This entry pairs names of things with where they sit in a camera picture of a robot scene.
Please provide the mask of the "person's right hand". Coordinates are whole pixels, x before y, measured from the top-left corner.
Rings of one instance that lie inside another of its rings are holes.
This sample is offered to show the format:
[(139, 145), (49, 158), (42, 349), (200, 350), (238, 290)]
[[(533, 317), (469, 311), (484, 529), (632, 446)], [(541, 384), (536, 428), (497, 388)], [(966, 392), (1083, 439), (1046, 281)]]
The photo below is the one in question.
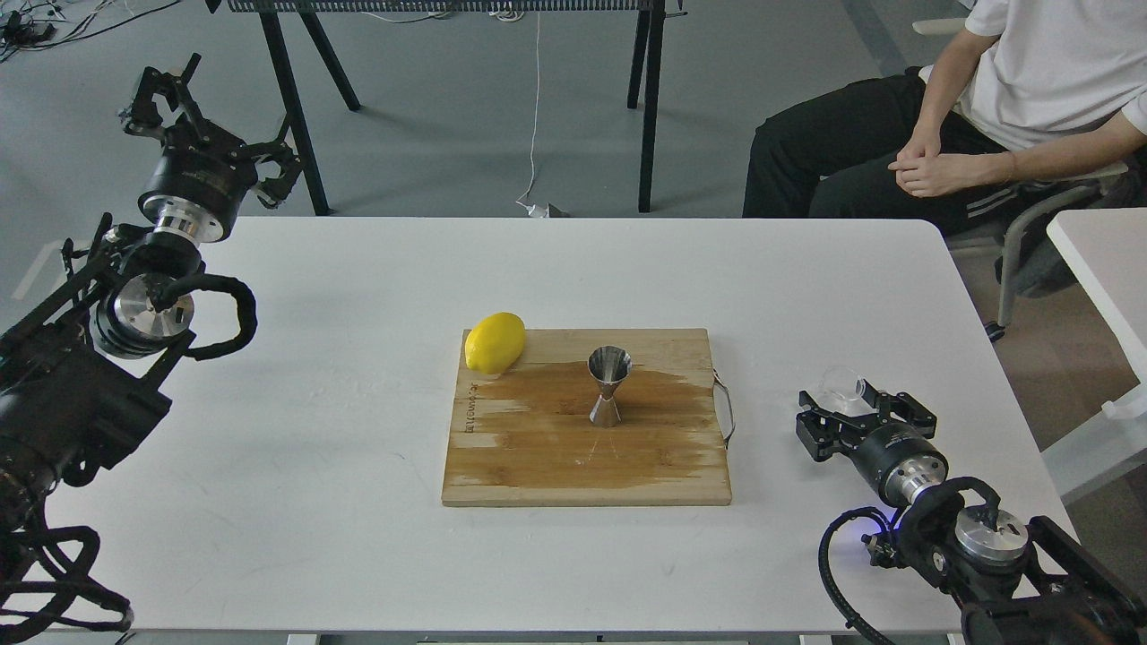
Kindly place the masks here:
[(894, 172), (894, 179), (902, 185), (926, 181), (933, 171), (933, 160), (937, 158), (939, 151), (938, 133), (914, 133), (894, 156), (889, 170)]

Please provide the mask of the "person's left hand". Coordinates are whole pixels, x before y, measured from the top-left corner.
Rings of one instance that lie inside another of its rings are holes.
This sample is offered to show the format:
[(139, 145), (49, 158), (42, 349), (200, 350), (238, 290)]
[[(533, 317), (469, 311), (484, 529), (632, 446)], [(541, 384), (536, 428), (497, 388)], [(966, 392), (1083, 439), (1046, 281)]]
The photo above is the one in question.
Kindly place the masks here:
[(894, 160), (894, 181), (910, 196), (933, 199), (976, 186), (1008, 182), (1016, 178), (1014, 151), (993, 154), (937, 154), (922, 158)]

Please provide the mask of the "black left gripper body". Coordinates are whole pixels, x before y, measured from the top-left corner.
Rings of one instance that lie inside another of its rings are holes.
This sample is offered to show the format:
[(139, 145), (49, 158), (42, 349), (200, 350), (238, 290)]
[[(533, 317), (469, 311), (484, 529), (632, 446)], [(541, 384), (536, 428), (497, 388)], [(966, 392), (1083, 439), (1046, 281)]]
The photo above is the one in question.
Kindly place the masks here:
[(193, 238), (214, 244), (231, 238), (247, 191), (258, 181), (255, 165), (266, 155), (217, 125), (172, 125), (148, 132), (159, 140), (159, 164), (138, 200), (140, 212), (159, 224), (184, 210), (198, 222)]

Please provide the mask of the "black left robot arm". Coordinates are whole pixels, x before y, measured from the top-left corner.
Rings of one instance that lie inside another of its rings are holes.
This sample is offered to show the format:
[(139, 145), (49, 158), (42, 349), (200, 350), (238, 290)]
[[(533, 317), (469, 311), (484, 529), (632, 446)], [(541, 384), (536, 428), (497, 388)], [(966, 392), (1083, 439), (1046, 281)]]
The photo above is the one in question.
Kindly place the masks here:
[(200, 248), (231, 236), (247, 194), (282, 204), (302, 160), (286, 126), (247, 143), (204, 117), (188, 87), (200, 60), (180, 73), (147, 68), (120, 112), (125, 133), (159, 142), (138, 201), (148, 223), (103, 215), (85, 248), (67, 240), (65, 282), (3, 332), (3, 644), (55, 624), (127, 632), (128, 599), (91, 577), (97, 531), (50, 528), (45, 503), (141, 445), (171, 409), (159, 387), (177, 362), (253, 341), (253, 290), (209, 273)]

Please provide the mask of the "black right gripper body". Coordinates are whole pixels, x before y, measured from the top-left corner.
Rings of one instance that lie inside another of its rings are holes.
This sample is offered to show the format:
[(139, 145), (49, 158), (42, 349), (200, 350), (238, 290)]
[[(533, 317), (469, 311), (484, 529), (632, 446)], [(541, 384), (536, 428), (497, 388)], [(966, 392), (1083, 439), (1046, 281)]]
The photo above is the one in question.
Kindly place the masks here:
[[(863, 414), (866, 422), (874, 420), (873, 413)], [(902, 422), (866, 429), (860, 445), (845, 457), (877, 498), (894, 510), (906, 510), (923, 490), (942, 485), (949, 475), (946, 457), (930, 438)]]

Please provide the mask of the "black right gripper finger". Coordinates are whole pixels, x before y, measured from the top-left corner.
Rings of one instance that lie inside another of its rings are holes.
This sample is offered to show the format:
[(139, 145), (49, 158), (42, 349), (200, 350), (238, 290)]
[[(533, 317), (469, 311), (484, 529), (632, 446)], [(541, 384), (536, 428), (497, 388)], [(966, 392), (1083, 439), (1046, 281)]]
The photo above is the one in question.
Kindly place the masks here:
[(865, 422), (865, 429), (902, 422), (923, 438), (935, 437), (937, 417), (920, 401), (915, 401), (910, 393), (880, 391), (875, 384), (861, 376), (860, 397), (874, 411), (874, 420)]
[(848, 417), (819, 407), (811, 393), (798, 393), (799, 412), (796, 434), (807, 456), (816, 463), (827, 461), (834, 454), (849, 456), (866, 436), (866, 417)]

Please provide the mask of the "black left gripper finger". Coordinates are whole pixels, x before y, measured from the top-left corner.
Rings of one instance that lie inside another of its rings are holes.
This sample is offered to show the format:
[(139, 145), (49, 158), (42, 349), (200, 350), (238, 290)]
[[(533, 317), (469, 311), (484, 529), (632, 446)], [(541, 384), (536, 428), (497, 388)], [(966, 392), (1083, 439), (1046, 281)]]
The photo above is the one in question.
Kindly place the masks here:
[(276, 209), (282, 204), (303, 171), (303, 160), (287, 142), (290, 126), (290, 117), (284, 115), (276, 135), (270, 142), (245, 145), (245, 158), (250, 160), (255, 168), (267, 163), (278, 168), (276, 176), (267, 176), (253, 184), (255, 197), (267, 209)]
[(128, 135), (147, 135), (167, 150), (209, 146), (211, 135), (188, 84), (202, 57), (192, 54), (180, 73), (148, 67), (141, 73), (134, 98), (119, 111), (120, 129)]

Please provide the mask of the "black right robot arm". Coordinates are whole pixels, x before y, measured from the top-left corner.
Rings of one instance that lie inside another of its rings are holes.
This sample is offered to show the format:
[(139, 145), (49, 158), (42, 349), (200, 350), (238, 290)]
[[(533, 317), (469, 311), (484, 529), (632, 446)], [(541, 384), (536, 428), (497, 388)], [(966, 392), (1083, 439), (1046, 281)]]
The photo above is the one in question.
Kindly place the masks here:
[(849, 458), (894, 516), (876, 507), (849, 510), (821, 537), (816, 564), (824, 590), (848, 627), (866, 642), (888, 637), (840, 591), (829, 564), (834, 534), (869, 519), (863, 537), (871, 564), (910, 568), (960, 608), (967, 644), (1138, 644), (1144, 601), (1048, 516), (1028, 521), (1001, 510), (999, 494), (978, 477), (949, 477), (933, 445), (936, 415), (910, 396), (859, 379), (855, 396), (867, 412), (849, 415), (798, 395), (796, 433), (814, 461)]

